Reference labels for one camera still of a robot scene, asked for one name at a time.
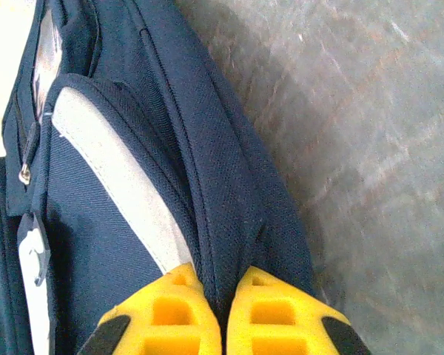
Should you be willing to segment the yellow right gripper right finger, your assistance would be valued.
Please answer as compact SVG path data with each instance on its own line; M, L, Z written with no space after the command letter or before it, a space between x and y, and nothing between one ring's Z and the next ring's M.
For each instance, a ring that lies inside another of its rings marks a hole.
M226 355L372 355L349 320L254 266L238 283Z

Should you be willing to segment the navy blue backpack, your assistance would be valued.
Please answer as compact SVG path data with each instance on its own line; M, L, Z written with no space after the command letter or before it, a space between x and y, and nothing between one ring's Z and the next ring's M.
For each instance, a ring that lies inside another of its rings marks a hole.
M222 328L250 266L312 292L286 187L172 0L36 0L1 133L0 355L75 354L184 263Z

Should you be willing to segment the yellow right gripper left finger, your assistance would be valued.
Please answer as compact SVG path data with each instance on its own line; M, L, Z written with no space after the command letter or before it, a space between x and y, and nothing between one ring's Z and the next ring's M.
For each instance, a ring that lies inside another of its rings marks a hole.
M105 313L77 355L221 355L221 331L192 264Z

